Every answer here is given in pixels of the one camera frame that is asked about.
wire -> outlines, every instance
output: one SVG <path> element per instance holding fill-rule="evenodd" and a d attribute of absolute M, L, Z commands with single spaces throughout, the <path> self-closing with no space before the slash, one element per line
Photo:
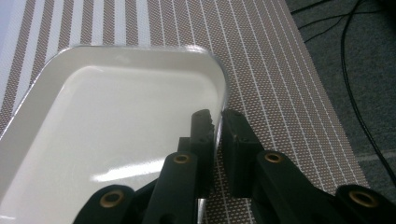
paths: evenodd
<path fill-rule="evenodd" d="M 320 36 L 320 35 L 323 35 L 324 33 L 330 31 L 332 28 L 334 28 L 336 25 L 338 25 L 338 23 L 340 23 L 340 21 L 341 21 L 344 17 L 345 17 L 345 16 L 341 17 L 340 20 L 338 20 L 338 21 L 337 21 L 335 24 L 333 24 L 331 27 L 327 28 L 325 31 L 323 31 L 323 32 L 321 32 L 321 33 L 319 33 L 319 34 L 317 34 L 317 35 L 311 36 L 310 38 L 308 38 L 307 40 L 305 40 L 304 43 L 306 44 L 308 41 L 314 39 L 315 37 Z"/>
<path fill-rule="evenodd" d="M 372 14 L 372 13 L 382 12 L 384 10 L 385 9 L 379 9 L 379 10 L 375 10 L 375 11 L 355 12 L 354 15 L 358 15 L 358 14 Z M 298 27 L 298 29 L 301 30 L 301 29 L 303 29 L 303 28 L 305 28 L 307 26 L 313 25 L 313 24 L 318 23 L 320 21 L 327 21 L 327 20 L 331 20 L 331 19 L 335 19 L 335 18 L 339 18 L 339 17 L 345 17 L 347 15 L 349 15 L 349 13 L 340 14 L 340 15 L 337 15 L 337 16 L 330 16 L 330 17 L 327 17 L 327 18 L 324 18 L 324 19 L 320 19 L 320 20 L 317 20 L 317 21 L 311 21 L 311 22 L 309 22 L 309 23 L 307 23 L 305 25 L 302 25 L 302 26 Z"/>
<path fill-rule="evenodd" d="M 347 93 L 349 95 L 349 100 L 350 103 L 352 104 L 353 110 L 355 112 L 356 118 L 359 121 L 359 124 L 361 125 L 361 127 L 364 130 L 364 133 L 366 134 L 367 138 L 369 139 L 371 145 L 374 148 L 375 154 L 378 156 L 378 158 L 380 159 L 381 163 L 384 165 L 385 169 L 388 172 L 388 175 L 391 179 L 391 181 L 393 182 L 393 185 L 396 187 L 396 176 L 393 173 L 392 169 L 390 168 L 387 160 L 384 158 L 384 155 L 382 155 L 381 150 L 379 150 L 378 145 L 376 144 L 374 138 L 372 137 L 369 129 L 367 128 L 366 124 L 364 123 L 363 118 L 361 117 L 361 112 L 358 109 L 358 106 L 356 104 L 355 98 L 353 96 L 352 93 L 352 89 L 350 88 L 349 85 L 349 79 L 348 79 L 348 75 L 347 75 L 347 63 L 346 63 L 346 53 L 345 53 L 345 42 L 346 42 L 346 36 L 347 36 L 347 28 L 349 27 L 349 24 L 354 16 L 354 12 L 356 11 L 356 9 L 358 8 L 359 4 L 361 3 L 361 0 L 358 0 L 357 4 L 353 7 L 353 9 L 351 10 L 351 12 L 348 15 L 348 19 L 346 21 L 346 26 L 344 27 L 344 31 L 343 34 L 341 36 L 341 65 L 343 68 L 343 75 L 344 75 L 344 81 L 346 83 L 346 90 Z"/>
<path fill-rule="evenodd" d="M 297 13 L 299 13 L 299 12 L 305 11 L 305 10 L 307 10 L 307 9 L 309 9 L 309 8 L 312 8 L 312 7 L 317 7 L 318 5 L 320 5 L 320 4 L 322 4 L 322 3 L 326 3 L 326 2 L 330 2 L 330 1 L 332 1 L 332 0 L 322 0 L 322 1 L 320 1 L 320 2 L 316 2 L 316 3 L 311 4 L 311 5 L 309 5 L 309 6 L 296 9 L 296 10 L 294 10 L 294 11 L 291 12 L 291 15 L 294 15 L 294 14 L 297 14 Z"/>

tray rim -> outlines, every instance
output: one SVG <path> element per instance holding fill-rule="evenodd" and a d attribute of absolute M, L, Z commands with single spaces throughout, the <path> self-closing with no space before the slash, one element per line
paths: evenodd
<path fill-rule="evenodd" d="M 15 112 L 12 114 L 12 116 L 11 116 L 9 122 L 7 123 L 5 129 L 3 130 L 2 133 L 0 133 L 0 142 L 2 141 L 3 137 L 7 133 L 8 128 L 11 126 L 13 120 L 16 118 L 17 114 L 19 113 L 19 111 L 21 109 L 21 106 L 26 101 L 26 98 L 30 94 L 31 90 L 35 87 L 36 82 L 41 77 L 43 71 L 46 69 L 48 64 L 50 64 L 52 62 L 52 60 L 56 59 L 57 57 L 59 57 L 60 55 L 62 55 L 64 53 L 66 53 L 67 51 L 69 51 L 71 49 L 79 49 L 79 48 L 100 48 L 100 49 L 107 49 L 107 48 L 116 49 L 116 48 L 119 48 L 119 49 L 135 49 L 135 50 L 149 50 L 149 51 L 153 50 L 153 51 L 165 51 L 165 52 L 166 51 L 168 51 L 168 52 L 186 52 L 186 53 L 204 54 L 204 55 L 209 56 L 210 58 L 212 58 L 214 60 L 214 62 L 221 69 L 221 72 L 222 72 L 223 78 L 224 78 L 224 84 L 225 84 L 224 101 L 222 102 L 222 105 L 220 106 L 219 121 L 218 121 L 217 124 L 215 124 L 215 125 L 217 125 L 218 129 L 214 132 L 214 137 L 215 137 L 215 141 L 214 141 L 214 144 L 215 144 L 214 145 L 214 147 L 215 147 L 214 160 L 217 159 L 217 151 L 218 151 L 218 147 L 219 147 L 219 141 L 220 141 L 220 138 L 221 138 L 221 129 L 222 129 L 221 114 L 222 114 L 222 111 L 224 111 L 224 109 L 227 107 L 227 104 L 228 104 L 228 101 L 229 101 L 229 98 L 230 98 L 230 90 L 231 90 L 230 78 L 229 78 L 229 74 L 228 74 L 225 66 L 223 65 L 223 63 L 221 62 L 219 57 L 217 57 L 211 51 L 209 51 L 207 49 L 204 49 L 204 48 L 202 48 L 200 46 L 197 46 L 197 45 L 187 45 L 187 46 L 183 46 L 183 47 L 162 47 L 162 46 L 137 47 L 137 46 L 117 46 L 117 45 L 113 45 L 113 46 L 77 45 L 77 46 L 61 49 L 60 51 L 58 51 L 57 54 L 52 56 L 44 64 L 44 66 L 41 68 L 40 72 L 38 73 L 37 77 L 33 81 L 32 85 L 29 87 L 28 91 L 23 95 L 21 101 L 18 103 L 18 106 L 16 107 Z M 206 199 L 199 199 L 198 200 L 198 214 L 197 214 L 198 215 L 197 216 L 198 217 L 198 222 L 197 223 L 202 223 L 203 222 L 205 202 L 206 202 Z"/>

white tray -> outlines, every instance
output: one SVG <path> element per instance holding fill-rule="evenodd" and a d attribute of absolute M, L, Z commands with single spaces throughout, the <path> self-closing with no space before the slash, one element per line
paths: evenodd
<path fill-rule="evenodd" d="M 198 47 L 78 47 L 42 70 L 0 139 L 0 223 L 72 223 L 97 190 L 138 190 L 209 109 L 219 131 L 221 65 Z"/>

striped placemat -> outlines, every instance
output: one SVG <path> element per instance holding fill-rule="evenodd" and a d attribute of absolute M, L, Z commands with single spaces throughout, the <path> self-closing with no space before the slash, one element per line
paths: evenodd
<path fill-rule="evenodd" d="M 231 80 L 229 107 L 263 146 L 279 150 L 315 186 L 367 186 L 347 137 L 283 0 L 19 0 L 0 55 L 0 133 L 40 70 L 80 44 L 198 45 Z M 249 201 L 228 193 L 221 155 L 204 223 L 254 223 Z"/>

dark floor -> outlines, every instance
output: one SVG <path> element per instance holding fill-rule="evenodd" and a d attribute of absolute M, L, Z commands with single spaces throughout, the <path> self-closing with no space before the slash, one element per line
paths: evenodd
<path fill-rule="evenodd" d="M 290 11 L 320 0 L 286 0 Z M 346 14 L 357 0 L 332 0 L 293 15 L 297 26 L 330 16 Z M 359 12 L 383 8 L 377 0 L 365 0 Z M 301 30 L 309 39 L 338 19 L 316 23 Z M 341 34 L 347 18 L 306 43 L 335 112 L 372 189 L 396 203 L 396 188 L 375 155 L 356 119 L 347 95 L 340 57 Z M 355 15 L 346 35 L 346 67 L 361 115 L 391 168 L 396 172 L 396 17 L 386 10 Z"/>

